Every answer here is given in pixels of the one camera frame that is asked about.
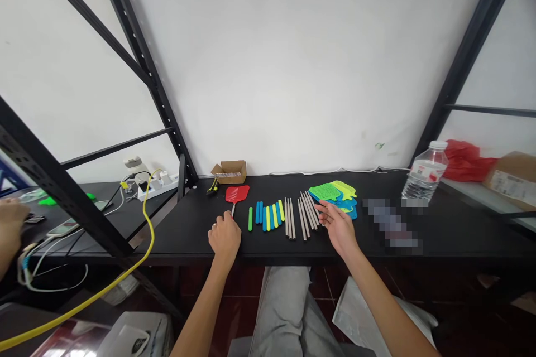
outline black tabletop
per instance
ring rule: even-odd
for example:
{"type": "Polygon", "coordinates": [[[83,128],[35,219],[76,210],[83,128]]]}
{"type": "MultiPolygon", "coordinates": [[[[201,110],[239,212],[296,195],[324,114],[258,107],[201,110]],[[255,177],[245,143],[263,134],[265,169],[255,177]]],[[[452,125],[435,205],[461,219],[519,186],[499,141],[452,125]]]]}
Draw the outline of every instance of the black tabletop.
{"type": "MultiPolygon", "coordinates": [[[[465,204],[459,198],[438,188],[427,208],[402,208],[400,194],[406,180],[406,171],[387,173],[328,173],[318,175],[285,175],[248,177],[244,185],[250,190],[245,201],[236,206],[234,217],[242,229],[242,243],[238,257],[250,262],[273,265],[311,264],[314,261],[337,257],[327,231],[320,227],[303,241],[296,200],[300,191],[334,180],[341,180],[357,190],[358,218],[354,220],[356,237],[369,258],[415,256],[429,258],[495,258],[536,261],[536,244],[512,230],[508,225],[492,219],[481,211],[465,204]],[[263,232],[253,225],[247,230],[248,208],[257,201],[271,205],[284,197],[294,200],[296,240],[285,237],[285,228],[263,232]],[[393,206],[392,215],[400,215],[419,245],[415,248],[394,248],[385,240],[378,216],[364,208],[364,199],[383,199],[393,206]]],[[[225,201],[228,186],[221,185],[217,196],[205,192],[212,183],[202,179],[197,188],[190,190],[156,229],[156,240],[151,264],[187,264],[209,262],[213,257],[207,241],[207,232],[218,215],[230,210],[225,201]]],[[[147,242],[137,254],[144,253],[147,242]]]]}
{"type": "MultiPolygon", "coordinates": [[[[118,182],[103,182],[103,183],[88,183],[80,184],[80,187],[84,192],[91,193],[97,197],[95,201],[109,200],[113,193],[116,191],[118,182]]],[[[30,192],[33,189],[25,189],[13,194],[9,197],[19,197],[20,195],[30,192]]],[[[149,217],[154,216],[162,206],[164,206],[173,196],[176,195],[175,191],[168,191],[164,194],[151,198],[147,201],[146,209],[149,217]]],[[[113,204],[109,206],[107,211],[111,211],[117,208],[121,204],[121,196],[119,193],[112,200],[113,204]]],[[[33,213],[36,215],[42,215],[46,217],[46,220],[42,223],[35,225],[26,224],[22,228],[22,246],[25,247],[28,244],[41,240],[45,234],[65,222],[69,219],[69,216],[59,205],[55,206],[42,206],[39,205],[39,201],[30,202],[27,204],[33,213]]],[[[118,211],[107,216],[108,220],[115,226],[115,228],[127,239],[130,240],[144,225],[145,217],[142,213],[142,202],[138,200],[132,200],[125,203],[118,211]]],[[[71,239],[67,239],[58,245],[58,250],[51,255],[63,255],[70,248],[71,243],[77,238],[74,235],[71,239]]],[[[105,253],[105,251],[98,245],[91,236],[84,234],[80,241],[78,241],[71,250],[76,253],[81,250],[91,251],[93,253],[105,253]]]]}

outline power strip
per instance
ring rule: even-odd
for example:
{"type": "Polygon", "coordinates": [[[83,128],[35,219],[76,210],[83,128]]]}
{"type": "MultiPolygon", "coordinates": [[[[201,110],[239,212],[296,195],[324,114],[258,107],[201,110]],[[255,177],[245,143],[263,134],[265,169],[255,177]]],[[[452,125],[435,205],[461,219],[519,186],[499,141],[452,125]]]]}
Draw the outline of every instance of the power strip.
{"type": "MultiPolygon", "coordinates": [[[[153,188],[149,189],[149,194],[147,195],[147,199],[151,199],[157,195],[163,194],[165,192],[168,192],[170,190],[173,190],[177,187],[179,187],[179,175],[171,175],[169,176],[171,179],[171,184],[164,185],[162,182],[162,179],[159,180],[160,184],[162,185],[162,188],[155,190],[153,188]]],[[[138,201],[143,202],[145,199],[145,191],[142,191],[141,188],[138,188],[138,201]]]]}

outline jeans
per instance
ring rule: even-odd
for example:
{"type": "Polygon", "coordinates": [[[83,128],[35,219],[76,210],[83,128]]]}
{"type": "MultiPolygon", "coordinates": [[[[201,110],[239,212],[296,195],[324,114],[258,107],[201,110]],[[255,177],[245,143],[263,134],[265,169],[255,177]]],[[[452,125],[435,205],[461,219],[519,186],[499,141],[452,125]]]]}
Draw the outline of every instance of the jeans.
{"type": "Polygon", "coordinates": [[[249,356],[374,355],[355,345],[345,345],[349,347],[343,352],[309,293],[309,271],[308,267],[266,267],[249,356]]]}

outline forearm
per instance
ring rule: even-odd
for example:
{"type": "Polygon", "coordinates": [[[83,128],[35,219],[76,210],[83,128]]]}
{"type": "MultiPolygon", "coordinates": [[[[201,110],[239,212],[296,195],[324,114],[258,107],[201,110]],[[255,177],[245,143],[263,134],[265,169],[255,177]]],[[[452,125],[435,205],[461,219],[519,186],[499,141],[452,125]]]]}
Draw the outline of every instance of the forearm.
{"type": "Polygon", "coordinates": [[[208,356],[228,268],[213,261],[207,281],[184,325],[170,357],[208,356]]]}
{"type": "Polygon", "coordinates": [[[361,250],[356,247],[346,259],[346,265],[363,294],[391,355],[439,356],[439,352],[393,298],[361,250]]]}

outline red fly swatter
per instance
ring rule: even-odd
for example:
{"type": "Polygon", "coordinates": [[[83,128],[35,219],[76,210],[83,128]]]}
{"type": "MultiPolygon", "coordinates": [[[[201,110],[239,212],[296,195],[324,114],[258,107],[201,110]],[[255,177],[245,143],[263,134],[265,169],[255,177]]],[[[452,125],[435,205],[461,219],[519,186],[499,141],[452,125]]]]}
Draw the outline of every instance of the red fly swatter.
{"type": "Polygon", "coordinates": [[[229,187],[225,193],[225,200],[233,203],[233,210],[231,216],[235,215],[235,206],[237,202],[243,201],[247,197],[247,192],[250,190],[249,186],[229,187]]]}

